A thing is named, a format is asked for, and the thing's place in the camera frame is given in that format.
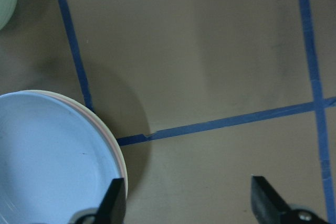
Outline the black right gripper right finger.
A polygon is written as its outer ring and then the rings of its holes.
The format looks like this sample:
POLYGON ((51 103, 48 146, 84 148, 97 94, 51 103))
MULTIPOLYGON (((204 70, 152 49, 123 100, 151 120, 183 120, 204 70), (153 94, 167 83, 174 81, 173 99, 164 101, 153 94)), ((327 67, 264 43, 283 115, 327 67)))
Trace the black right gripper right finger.
POLYGON ((251 177, 250 203, 258 223, 327 223, 308 208, 288 204, 264 176, 251 177))

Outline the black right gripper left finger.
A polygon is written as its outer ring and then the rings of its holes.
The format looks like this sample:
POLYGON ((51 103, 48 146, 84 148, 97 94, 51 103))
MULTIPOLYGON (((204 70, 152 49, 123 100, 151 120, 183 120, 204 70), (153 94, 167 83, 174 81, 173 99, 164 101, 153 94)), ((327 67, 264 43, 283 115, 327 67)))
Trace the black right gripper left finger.
POLYGON ((124 178, 112 180, 98 210, 78 218, 78 223, 122 224, 126 213, 124 178))

